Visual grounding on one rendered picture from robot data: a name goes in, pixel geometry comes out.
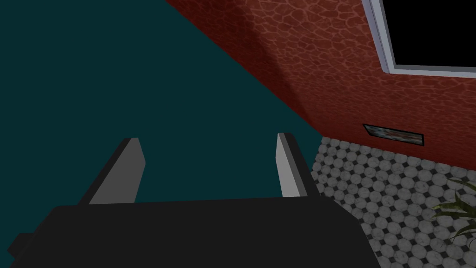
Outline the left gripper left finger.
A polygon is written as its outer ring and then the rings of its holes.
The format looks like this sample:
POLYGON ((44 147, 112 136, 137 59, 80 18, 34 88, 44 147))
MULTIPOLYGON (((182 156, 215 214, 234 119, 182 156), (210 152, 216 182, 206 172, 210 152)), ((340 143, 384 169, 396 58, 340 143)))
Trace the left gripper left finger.
POLYGON ((145 165, 139 139, 124 138, 78 205, 134 203, 145 165))

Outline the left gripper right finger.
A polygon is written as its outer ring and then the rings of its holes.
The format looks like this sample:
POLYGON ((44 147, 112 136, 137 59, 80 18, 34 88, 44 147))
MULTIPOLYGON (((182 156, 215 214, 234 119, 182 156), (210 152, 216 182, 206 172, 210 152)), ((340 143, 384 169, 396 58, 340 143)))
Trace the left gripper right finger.
POLYGON ((275 160, 283 197, 320 196, 294 135, 277 134, 275 160))

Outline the green leafy plant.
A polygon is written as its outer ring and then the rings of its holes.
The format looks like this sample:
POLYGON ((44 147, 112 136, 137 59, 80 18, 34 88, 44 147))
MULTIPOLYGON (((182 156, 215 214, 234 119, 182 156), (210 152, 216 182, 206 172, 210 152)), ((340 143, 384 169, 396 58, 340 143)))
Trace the green leafy plant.
MULTIPOLYGON (((455 202, 451 203, 441 203, 432 208, 433 210, 439 210, 431 218, 436 218, 440 216, 451 216, 456 218, 468 218, 471 220, 476 219, 476 207, 465 203, 455 192, 455 202)), ((471 223, 460 230, 458 230, 453 237, 450 238, 453 242, 457 237, 463 235, 472 235, 476 233, 476 222, 471 223)))

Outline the grey framed window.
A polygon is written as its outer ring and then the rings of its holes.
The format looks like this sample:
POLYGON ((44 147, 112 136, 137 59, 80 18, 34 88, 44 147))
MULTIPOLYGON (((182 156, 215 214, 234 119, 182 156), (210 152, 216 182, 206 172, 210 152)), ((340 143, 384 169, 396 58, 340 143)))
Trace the grey framed window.
POLYGON ((476 0, 361 0, 387 74, 476 79, 476 0))

